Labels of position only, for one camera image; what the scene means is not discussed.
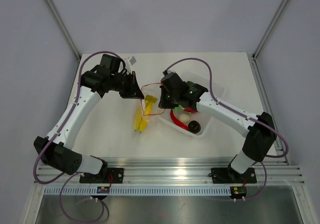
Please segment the red dragon fruit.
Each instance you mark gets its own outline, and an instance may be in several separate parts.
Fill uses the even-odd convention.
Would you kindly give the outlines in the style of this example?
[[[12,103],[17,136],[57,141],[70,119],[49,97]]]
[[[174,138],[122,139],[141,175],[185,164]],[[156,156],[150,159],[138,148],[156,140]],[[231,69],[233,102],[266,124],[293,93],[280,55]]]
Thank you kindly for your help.
[[[185,112],[190,113],[190,114],[195,114],[197,112],[196,110],[193,110],[190,107],[183,107],[182,105],[176,106],[173,110],[174,111],[185,111]]]

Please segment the clear zip bag orange zipper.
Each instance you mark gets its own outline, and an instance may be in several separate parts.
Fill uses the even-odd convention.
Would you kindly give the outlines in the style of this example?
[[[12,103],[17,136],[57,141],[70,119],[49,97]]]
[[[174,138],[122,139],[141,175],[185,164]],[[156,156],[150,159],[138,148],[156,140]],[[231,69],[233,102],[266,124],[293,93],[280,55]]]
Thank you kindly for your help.
[[[141,87],[143,99],[138,99],[133,110],[132,129],[134,133],[142,134],[149,130],[156,123],[156,118],[160,117],[165,110],[160,109],[161,95],[160,82],[145,84]]]

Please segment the yellow banana bunch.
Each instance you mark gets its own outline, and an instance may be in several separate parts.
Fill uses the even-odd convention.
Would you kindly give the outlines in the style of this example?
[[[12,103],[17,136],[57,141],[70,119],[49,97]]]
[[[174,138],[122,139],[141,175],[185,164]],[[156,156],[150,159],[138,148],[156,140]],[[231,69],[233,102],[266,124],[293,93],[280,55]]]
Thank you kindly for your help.
[[[144,99],[138,101],[138,107],[133,118],[133,130],[144,132],[148,126],[149,117],[153,116],[153,105],[157,98],[153,95],[146,95]]]

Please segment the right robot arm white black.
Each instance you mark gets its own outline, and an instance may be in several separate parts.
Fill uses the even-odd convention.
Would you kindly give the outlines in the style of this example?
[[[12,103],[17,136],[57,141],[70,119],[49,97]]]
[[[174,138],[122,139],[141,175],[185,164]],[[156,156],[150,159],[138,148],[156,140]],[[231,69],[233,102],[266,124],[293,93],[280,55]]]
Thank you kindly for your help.
[[[217,181],[224,184],[247,181],[245,174],[248,169],[265,159],[276,140],[271,115],[266,112],[255,115],[231,107],[212,95],[206,87],[185,82],[175,72],[164,71],[163,75],[158,105],[161,109],[183,107],[199,112],[223,122],[245,138],[241,151],[223,168]]]

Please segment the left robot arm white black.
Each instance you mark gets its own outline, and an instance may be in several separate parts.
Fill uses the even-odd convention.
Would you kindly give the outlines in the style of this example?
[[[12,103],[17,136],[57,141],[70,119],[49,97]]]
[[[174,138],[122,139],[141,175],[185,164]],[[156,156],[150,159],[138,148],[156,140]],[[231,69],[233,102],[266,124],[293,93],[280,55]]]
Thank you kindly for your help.
[[[84,71],[79,68],[77,89],[73,100],[58,123],[45,136],[38,136],[34,147],[37,161],[63,174],[87,173],[97,183],[108,178],[106,161],[73,151],[77,136],[90,112],[108,92],[117,92],[123,99],[140,99],[144,95],[138,85],[133,58],[122,59],[118,55],[101,51],[99,64]]]

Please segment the green avocado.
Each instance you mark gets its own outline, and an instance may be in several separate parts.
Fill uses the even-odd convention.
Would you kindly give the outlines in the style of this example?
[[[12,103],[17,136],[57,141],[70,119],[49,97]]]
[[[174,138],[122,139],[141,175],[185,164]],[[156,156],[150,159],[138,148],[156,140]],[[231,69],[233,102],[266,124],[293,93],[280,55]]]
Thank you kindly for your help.
[[[189,88],[195,87],[195,83],[193,83],[192,81],[187,81],[186,84]]]

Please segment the white egg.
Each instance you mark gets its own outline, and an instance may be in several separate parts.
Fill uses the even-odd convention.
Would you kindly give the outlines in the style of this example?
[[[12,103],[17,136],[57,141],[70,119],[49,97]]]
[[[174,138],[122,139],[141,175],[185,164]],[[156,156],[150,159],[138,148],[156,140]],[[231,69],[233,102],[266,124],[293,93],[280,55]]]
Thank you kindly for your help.
[[[185,124],[185,123],[188,123],[188,122],[190,121],[190,115],[183,113],[183,114],[181,114],[181,115],[179,116],[178,119],[179,119],[179,121],[180,121],[181,123]]]

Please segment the red chili pepper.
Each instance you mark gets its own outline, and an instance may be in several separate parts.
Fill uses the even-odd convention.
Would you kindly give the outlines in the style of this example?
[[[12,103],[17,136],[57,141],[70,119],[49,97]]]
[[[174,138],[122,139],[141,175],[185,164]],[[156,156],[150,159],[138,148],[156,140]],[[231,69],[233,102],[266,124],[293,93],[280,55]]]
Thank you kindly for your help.
[[[182,122],[180,122],[180,121],[179,121],[179,118],[177,118],[177,117],[175,116],[173,109],[170,110],[170,118],[171,118],[172,122],[173,122],[176,126],[178,126],[178,127],[182,128],[182,129],[188,131],[187,123],[182,123]]]

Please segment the white plastic perforated basket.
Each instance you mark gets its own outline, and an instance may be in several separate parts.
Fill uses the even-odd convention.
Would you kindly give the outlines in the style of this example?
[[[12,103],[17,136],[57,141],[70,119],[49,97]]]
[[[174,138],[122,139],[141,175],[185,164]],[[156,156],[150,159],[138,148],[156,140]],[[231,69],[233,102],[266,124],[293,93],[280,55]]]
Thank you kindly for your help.
[[[199,84],[203,87],[206,87],[209,90],[209,84],[210,84],[209,77],[205,77],[205,76],[196,74],[194,72],[191,72],[190,69],[183,70],[183,71],[179,72],[178,75],[185,82],[191,81],[193,83],[196,83],[196,84]],[[158,117],[158,119],[161,122],[163,122],[164,124],[168,125],[171,129],[179,131],[179,132],[181,132],[185,135],[191,136],[193,138],[202,138],[205,135],[205,133],[207,132],[207,130],[209,129],[209,126],[211,125],[211,123],[213,122],[213,118],[211,116],[205,115],[201,112],[188,114],[184,110],[174,110],[173,114],[177,119],[179,118],[180,115],[186,114],[186,115],[190,116],[189,121],[197,121],[200,124],[200,131],[198,133],[191,133],[190,131],[185,130],[182,127],[176,125],[172,121],[171,116],[170,116],[170,111],[171,111],[170,109],[166,109],[164,111],[164,113]]]

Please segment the dark purple mangosteen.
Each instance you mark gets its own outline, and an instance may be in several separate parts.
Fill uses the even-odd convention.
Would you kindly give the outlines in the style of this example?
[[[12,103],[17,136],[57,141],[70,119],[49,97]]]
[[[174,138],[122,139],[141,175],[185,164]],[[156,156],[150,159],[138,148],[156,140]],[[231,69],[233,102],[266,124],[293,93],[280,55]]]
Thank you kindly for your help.
[[[187,127],[188,127],[188,131],[192,134],[198,134],[201,131],[201,125],[196,120],[190,121]]]

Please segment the left small circuit board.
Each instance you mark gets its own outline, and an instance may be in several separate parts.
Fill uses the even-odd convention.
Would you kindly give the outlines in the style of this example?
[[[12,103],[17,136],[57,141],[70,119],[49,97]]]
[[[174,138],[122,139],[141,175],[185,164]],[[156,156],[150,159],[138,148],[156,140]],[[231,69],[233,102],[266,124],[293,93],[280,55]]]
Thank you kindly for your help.
[[[99,194],[109,194],[110,187],[109,186],[98,186],[96,192]]]

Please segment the small circuit board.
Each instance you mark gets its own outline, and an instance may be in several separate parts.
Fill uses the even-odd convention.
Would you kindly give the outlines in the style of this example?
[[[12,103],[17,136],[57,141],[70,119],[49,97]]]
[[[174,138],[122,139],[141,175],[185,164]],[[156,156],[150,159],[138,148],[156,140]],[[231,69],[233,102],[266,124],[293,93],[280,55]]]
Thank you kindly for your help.
[[[96,192],[99,194],[109,194],[110,187],[109,186],[98,186]]]
[[[236,197],[245,197],[247,195],[247,187],[246,186],[232,186],[230,188],[230,193],[232,196]]]

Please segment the right small circuit board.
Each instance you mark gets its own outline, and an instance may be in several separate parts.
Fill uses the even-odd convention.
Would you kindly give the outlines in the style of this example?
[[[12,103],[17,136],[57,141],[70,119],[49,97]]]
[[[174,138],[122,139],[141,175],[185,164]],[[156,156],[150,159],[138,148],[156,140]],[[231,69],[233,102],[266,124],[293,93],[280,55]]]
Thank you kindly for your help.
[[[247,195],[247,187],[246,186],[232,186],[230,188],[230,193],[232,196],[236,197],[245,197]]]

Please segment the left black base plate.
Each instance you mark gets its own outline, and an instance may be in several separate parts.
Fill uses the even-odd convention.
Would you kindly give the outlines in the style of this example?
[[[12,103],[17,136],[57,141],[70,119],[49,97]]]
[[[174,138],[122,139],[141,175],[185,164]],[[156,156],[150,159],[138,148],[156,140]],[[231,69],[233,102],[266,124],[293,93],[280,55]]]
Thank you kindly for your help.
[[[124,169],[120,167],[106,167],[98,174],[84,173],[80,176],[81,184],[122,184],[124,178]]]

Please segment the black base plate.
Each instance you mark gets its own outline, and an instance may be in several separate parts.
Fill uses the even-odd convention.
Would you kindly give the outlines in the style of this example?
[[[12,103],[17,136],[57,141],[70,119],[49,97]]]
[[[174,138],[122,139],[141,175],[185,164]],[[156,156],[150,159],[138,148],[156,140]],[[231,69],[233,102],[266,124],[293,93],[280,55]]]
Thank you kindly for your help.
[[[255,169],[250,167],[240,174],[231,167],[213,167],[210,169],[209,177],[214,184],[256,184]]]
[[[106,167],[98,174],[84,173],[80,176],[81,184],[122,184],[124,178],[124,169],[120,167]]]

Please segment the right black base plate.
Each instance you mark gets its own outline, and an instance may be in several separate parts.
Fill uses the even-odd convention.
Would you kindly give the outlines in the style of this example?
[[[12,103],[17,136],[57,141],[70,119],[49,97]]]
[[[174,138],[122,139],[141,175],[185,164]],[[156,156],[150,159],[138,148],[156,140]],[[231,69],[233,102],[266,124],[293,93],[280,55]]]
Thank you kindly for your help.
[[[231,167],[213,167],[210,169],[209,177],[214,184],[256,184],[255,169],[250,167],[240,174]]]

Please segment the left aluminium frame post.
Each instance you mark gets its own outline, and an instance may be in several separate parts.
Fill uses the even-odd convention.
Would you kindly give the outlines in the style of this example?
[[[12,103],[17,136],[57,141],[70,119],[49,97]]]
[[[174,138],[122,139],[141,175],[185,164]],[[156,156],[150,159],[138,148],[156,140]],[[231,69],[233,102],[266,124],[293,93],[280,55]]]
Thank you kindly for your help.
[[[76,60],[80,62],[82,54],[77,48],[72,36],[70,35],[70,32],[68,31],[60,13],[59,10],[54,2],[54,0],[44,0],[50,14],[52,15],[54,21],[56,22],[59,30],[61,31],[67,45],[72,50],[73,55],[75,56]]]

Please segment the aluminium frame post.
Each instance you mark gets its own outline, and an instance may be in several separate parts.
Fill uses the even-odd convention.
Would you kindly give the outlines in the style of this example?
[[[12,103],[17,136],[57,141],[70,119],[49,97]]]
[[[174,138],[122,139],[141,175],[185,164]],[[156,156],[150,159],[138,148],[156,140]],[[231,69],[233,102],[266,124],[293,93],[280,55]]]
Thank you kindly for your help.
[[[54,21],[56,22],[59,30],[61,31],[67,45],[72,50],[73,55],[75,56],[76,60],[80,62],[82,54],[77,48],[72,36],[70,35],[70,32],[68,31],[60,13],[59,10],[54,2],[54,0],[44,0],[50,14],[52,15]]]
[[[278,22],[286,11],[287,6],[289,5],[291,0],[281,0],[276,11],[274,12],[266,30],[264,31],[262,38],[260,39],[255,51],[252,54],[252,58],[254,61],[258,60],[258,57],[262,53],[265,45],[268,43],[271,35],[276,29]]]

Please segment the aluminium mounting rail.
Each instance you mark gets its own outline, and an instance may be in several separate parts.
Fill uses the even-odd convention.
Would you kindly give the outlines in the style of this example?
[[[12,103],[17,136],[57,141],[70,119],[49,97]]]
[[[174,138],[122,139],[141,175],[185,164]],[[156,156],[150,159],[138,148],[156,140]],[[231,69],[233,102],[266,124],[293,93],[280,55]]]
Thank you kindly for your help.
[[[212,168],[226,167],[230,158],[108,158],[111,168],[123,168],[125,186],[211,186]],[[268,186],[304,186],[305,180],[297,165],[284,158],[266,158],[254,166],[257,185],[264,179]]]

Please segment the right aluminium frame post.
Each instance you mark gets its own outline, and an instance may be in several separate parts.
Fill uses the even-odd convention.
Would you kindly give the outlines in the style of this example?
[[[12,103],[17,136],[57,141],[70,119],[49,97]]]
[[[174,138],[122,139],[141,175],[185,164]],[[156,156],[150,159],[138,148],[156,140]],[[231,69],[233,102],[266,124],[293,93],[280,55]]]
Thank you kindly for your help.
[[[264,31],[262,38],[260,39],[255,51],[252,54],[252,58],[254,61],[258,60],[258,57],[262,53],[265,45],[268,43],[271,35],[276,29],[278,22],[286,11],[287,6],[289,5],[291,0],[281,0],[276,11],[274,12],[266,30]]]

